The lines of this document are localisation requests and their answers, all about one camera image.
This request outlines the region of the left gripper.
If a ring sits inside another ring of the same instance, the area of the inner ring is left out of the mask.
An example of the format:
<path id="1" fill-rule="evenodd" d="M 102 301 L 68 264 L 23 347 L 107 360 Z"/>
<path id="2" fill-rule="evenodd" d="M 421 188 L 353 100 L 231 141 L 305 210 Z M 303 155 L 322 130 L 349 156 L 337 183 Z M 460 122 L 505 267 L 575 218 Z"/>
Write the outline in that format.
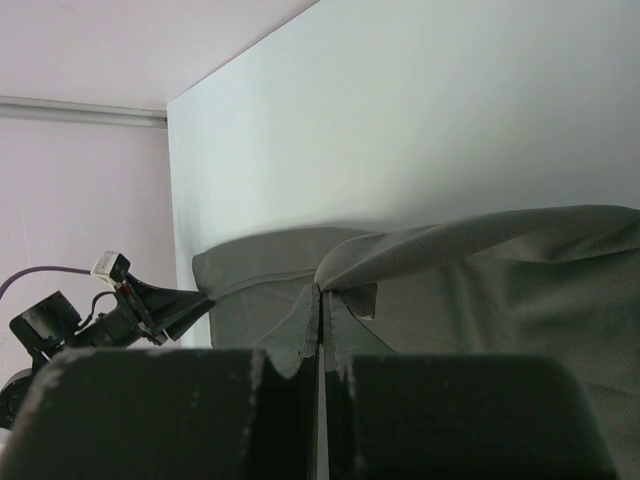
<path id="1" fill-rule="evenodd" d="M 156 346 L 179 340 L 215 301 L 200 291 L 149 285 L 127 273 L 115 287 L 118 307 L 138 339 Z M 167 325 L 165 332 L 160 325 Z"/>

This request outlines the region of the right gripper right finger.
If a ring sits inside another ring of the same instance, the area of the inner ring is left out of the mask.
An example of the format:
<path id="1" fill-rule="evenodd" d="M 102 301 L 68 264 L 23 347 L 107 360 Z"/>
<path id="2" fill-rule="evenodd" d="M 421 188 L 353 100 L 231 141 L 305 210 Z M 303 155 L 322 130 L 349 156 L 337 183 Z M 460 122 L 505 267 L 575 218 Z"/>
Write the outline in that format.
<path id="1" fill-rule="evenodd" d="M 322 297 L 333 479 L 614 479 L 586 392 L 530 355 L 401 354 Z"/>

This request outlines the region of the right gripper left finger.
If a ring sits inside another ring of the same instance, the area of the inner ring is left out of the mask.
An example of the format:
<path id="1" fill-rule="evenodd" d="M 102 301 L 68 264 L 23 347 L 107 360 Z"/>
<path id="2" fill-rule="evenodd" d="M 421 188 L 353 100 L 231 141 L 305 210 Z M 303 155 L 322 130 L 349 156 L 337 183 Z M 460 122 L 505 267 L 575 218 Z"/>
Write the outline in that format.
<path id="1" fill-rule="evenodd" d="M 82 348 L 35 377 L 5 479 L 313 479 L 320 298 L 248 349 Z"/>

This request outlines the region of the dark grey t shirt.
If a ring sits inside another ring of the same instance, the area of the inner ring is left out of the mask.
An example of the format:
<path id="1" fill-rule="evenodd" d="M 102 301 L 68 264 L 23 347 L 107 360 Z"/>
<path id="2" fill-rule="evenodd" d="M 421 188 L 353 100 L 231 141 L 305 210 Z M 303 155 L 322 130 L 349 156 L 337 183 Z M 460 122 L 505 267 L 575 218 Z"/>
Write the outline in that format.
<path id="1" fill-rule="evenodd" d="M 507 211 L 394 233 L 318 227 L 196 255 L 215 301 L 211 341 L 281 330 L 308 284 L 402 353 L 534 354 L 587 387 L 622 478 L 639 475 L 639 213 L 621 206 Z"/>

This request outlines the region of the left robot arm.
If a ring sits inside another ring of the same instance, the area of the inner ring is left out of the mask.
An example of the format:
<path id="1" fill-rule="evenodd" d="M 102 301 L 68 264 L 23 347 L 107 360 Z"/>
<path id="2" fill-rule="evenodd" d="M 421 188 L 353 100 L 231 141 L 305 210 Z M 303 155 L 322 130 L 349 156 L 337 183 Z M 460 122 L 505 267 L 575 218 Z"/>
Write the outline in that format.
<path id="1" fill-rule="evenodd" d="M 32 364 L 1 389 L 1 427 L 12 428 L 36 374 L 59 353 L 128 348 L 141 339 L 162 346 L 182 337 L 214 305 L 202 292 L 159 288 L 131 275 L 97 294 L 85 318 L 61 292 L 51 294 L 9 323 Z"/>

